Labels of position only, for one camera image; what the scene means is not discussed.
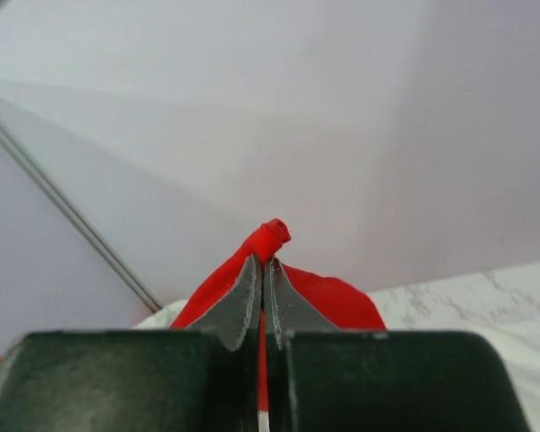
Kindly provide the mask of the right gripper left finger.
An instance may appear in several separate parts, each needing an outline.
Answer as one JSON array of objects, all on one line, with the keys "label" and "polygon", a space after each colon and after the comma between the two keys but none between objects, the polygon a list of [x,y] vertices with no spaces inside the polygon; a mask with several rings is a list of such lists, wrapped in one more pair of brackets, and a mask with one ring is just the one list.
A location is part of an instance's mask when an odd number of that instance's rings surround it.
[{"label": "right gripper left finger", "polygon": [[261,311],[262,266],[249,256],[229,291],[221,296],[188,329],[215,336],[227,350],[239,350],[257,339]]}]

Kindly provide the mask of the folded white t shirt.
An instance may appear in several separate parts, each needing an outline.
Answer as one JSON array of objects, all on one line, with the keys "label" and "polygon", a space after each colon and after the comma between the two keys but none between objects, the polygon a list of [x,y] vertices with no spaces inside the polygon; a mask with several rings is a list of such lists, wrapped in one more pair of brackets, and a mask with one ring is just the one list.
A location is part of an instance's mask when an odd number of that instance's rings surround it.
[{"label": "folded white t shirt", "polygon": [[389,329],[462,329],[486,338],[505,363],[531,428],[540,431],[540,311],[496,321],[451,301],[410,306],[377,295],[374,304]]}]

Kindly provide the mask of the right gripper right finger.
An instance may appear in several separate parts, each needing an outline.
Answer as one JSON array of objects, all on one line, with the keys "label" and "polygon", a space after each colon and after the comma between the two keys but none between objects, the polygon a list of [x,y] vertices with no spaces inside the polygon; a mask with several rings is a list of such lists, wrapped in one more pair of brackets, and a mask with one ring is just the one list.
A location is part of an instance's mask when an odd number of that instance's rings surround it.
[{"label": "right gripper right finger", "polygon": [[267,347],[282,349],[287,332],[340,331],[293,287],[278,258],[272,258],[265,265],[264,277]]}]

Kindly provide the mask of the left aluminium frame post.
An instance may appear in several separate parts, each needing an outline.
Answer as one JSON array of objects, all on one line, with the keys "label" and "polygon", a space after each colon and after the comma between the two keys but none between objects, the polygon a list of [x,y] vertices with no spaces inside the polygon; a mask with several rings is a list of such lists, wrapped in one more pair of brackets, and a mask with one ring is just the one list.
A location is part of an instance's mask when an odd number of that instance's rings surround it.
[{"label": "left aluminium frame post", "polygon": [[98,255],[126,283],[128,288],[152,312],[163,305],[150,289],[135,275],[120,255],[110,246],[94,225],[71,202],[46,171],[32,157],[16,137],[0,122],[0,146],[13,161],[42,190],[49,201],[64,215]]}]

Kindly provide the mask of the red t shirt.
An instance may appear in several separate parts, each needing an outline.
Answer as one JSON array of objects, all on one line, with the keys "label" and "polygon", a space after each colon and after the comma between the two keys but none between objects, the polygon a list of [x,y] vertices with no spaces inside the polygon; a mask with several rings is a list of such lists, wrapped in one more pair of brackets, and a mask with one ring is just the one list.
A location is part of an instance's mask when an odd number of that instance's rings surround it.
[{"label": "red t shirt", "polygon": [[365,419],[387,383],[366,348],[384,330],[349,284],[283,265],[271,220],[193,294],[167,330],[37,332],[0,357],[0,429],[47,422],[195,426],[317,410]]}]

